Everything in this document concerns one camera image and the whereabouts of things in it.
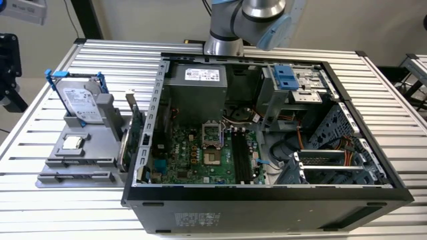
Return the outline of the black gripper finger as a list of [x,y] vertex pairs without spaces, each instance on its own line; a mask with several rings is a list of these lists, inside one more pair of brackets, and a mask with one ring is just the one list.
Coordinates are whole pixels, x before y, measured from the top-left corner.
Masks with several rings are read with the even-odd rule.
[[28,104],[19,92],[19,84],[12,84],[11,87],[3,90],[3,107],[10,113],[23,113],[28,108]]

